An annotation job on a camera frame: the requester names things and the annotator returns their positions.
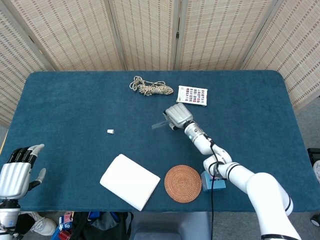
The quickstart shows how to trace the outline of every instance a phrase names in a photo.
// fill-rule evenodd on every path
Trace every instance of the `round rattan mat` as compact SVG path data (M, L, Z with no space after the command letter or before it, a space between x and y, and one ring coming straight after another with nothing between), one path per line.
M201 191L201 178L192 167L177 165L165 175L164 187L176 202L189 203L195 200Z

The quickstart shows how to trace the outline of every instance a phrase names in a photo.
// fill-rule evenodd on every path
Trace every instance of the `white shoe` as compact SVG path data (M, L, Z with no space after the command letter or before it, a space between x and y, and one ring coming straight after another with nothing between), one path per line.
M53 220L40 216L36 211L26 211L23 213L29 214L35 220L34 225L30 229L31 232L43 236L52 236L55 233L57 224Z
M320 183L320 160L316 161L313 164L313 171L314 171L314 174L316 176L316 179Z

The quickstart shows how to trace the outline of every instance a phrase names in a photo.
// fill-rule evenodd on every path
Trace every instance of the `black cable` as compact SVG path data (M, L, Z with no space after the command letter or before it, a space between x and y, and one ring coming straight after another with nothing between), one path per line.
M219 161L212 146L211 146L211 150L216 160L216 168L218 169ZM215 182L215 172L213 171L212 183L211 183L211 216L212 216L211 217L211 238L210 238L211 240L213 239L213 236L214 236L214 182Z

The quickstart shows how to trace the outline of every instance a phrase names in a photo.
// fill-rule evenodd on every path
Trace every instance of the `coiled rope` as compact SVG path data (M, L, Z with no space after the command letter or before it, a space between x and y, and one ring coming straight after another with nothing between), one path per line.
M169 95L174 92L174 90L167 86L164 81L150 82L143 80L140 76L135 76L133 80L134 81L130 83L129 88L133 91L139 90L139 93L145 96L151 96L153 94Z

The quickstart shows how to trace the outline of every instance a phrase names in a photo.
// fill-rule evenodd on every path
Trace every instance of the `teal felt surface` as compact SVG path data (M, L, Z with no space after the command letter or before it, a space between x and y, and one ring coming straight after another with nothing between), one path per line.
M143 96L129 89L134 76L165 81L172 95ZM207 106L187 105L194 120L234 162L277 178L294 211L319 209L320 188L281 75L275 71L36 72L25 84L0 156L45 144L32 179L47 169L42 185L21 201L24 211L133 211L99 184L112 160L124 154L161 180L144 211L210 211L210 193L186 204L164 187L170 168L184 164L202 173L201 155L183 130L151 125L176 103L178 86L208 89ZM115 133L107 134L107 129ZM130 176L123 176L130 181ZM250 212L248 196L226 183L214 192L215 211Z

